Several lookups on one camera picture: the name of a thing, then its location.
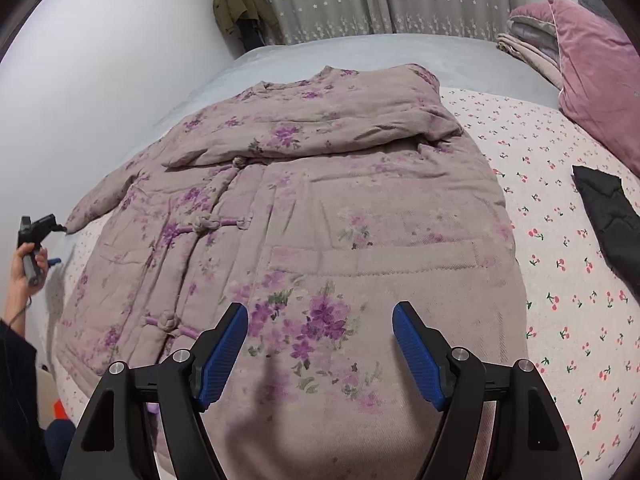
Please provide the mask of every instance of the person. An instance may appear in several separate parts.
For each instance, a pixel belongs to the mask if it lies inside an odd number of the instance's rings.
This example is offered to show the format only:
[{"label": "person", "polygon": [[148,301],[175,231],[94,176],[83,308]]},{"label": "person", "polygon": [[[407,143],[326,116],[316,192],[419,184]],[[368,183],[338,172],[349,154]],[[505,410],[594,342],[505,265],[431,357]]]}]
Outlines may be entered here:
[{"label": "person", "polygon": [[44,280],[29,286],[22,258],[33,250],[33,244],[23,244],[14,252],[0,320],[0,476],[9,480],[60,478],[75,431],[69,420],[54,420],[45,431],[38,424],[36,350],[24,338],[25,312],[44,286],[49,266],[43,248],[36,262]]}]

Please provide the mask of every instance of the human hand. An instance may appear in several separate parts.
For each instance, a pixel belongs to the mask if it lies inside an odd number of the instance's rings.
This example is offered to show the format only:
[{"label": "human hand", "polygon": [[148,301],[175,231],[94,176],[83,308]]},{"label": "human hand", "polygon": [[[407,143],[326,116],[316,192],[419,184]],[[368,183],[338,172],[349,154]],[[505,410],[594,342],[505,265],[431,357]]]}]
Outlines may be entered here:
[{"label": "human hand", "polygon": [[22,259],[34,249],[34,244],[22,244],[14,252],[14,256],[11,261],[11,273],[9,275],[9,289],[14,294],[17,294],[19,298],[27,301],[27,298],[37,294],[42,290],[45,280],[47,279],[47,273],[49,272],[49,264],[47,263],[48,253],[45,248],[41,248],[40,252],[36,254],[36,264],[42,270],[42,279],[36,286],[29,286],[27,277],[24,275],[24,267],[22,265]]}]

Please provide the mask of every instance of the olive green jacket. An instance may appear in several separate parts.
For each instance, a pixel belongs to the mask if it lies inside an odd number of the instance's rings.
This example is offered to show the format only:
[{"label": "olive green jacket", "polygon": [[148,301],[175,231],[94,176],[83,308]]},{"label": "olive green jacket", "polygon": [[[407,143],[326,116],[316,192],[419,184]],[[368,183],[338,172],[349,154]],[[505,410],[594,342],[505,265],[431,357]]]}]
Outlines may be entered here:
[{"label": "olive green jacket", "polygon": [[213,14],[227,34],[231,34],[240,18],[263,20],[273,30],[278,27],[278,19],[267,0],[213,0]]}]

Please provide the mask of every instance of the blue pants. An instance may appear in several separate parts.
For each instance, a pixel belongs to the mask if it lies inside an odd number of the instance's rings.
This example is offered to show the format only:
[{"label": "blue pants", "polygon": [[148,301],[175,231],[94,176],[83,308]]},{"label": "blue pants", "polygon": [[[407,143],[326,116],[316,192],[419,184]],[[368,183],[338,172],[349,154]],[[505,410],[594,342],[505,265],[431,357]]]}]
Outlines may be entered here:
[{"label": "blue pants", "polygon": [[44,431],[44,445],[57,478],[62,474],[66,452],[69,451],[76,427],[70,420],[57,418]]}]

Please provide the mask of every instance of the black cable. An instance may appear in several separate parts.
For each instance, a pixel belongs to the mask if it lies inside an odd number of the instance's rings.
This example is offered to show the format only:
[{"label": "black cable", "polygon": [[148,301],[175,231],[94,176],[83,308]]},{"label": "black cable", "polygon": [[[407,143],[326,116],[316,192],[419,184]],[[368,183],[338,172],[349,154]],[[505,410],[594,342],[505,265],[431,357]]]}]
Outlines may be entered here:
[{"label": "black cable", "polygon": [[[22,316],[23,314],[26,313],[27,309],[31,306],[31,296],[29,296],[29,298],[27,299],[27,303],[24,305],[24,307],[21,308],[20,312],[18,312],[18,314],[16,314],[13,319],[9,322],[8,330],[11,330],[11,325],[15,323],[15,321]],[[11,393],[14,392],[14,382],[11,378],[11,368],[9,366],[9,354],[7,352],[7,348],[6,348],[6,338],[8,336],[8,331],[7,333],[4,334],[4,337],[2,338],[2,343],[4,344],[4,364],[6,365],[6,375],[9,378],[9,390],[11,391]],[[22,413],[22,416],[24,417],[24,421],[27,423],[27,429],[28,429],[28,433],[27,435],[29,435],[31,433],[31,426],[29,424],[29,417],[27,417],[27,414],[24,412],[24,408],[22,407],[22,405],[20,404],[20,399],[18,399],[18,397],[15,397],[15,401],[18,403],[18,407],[20,407],[20,412]]]}]

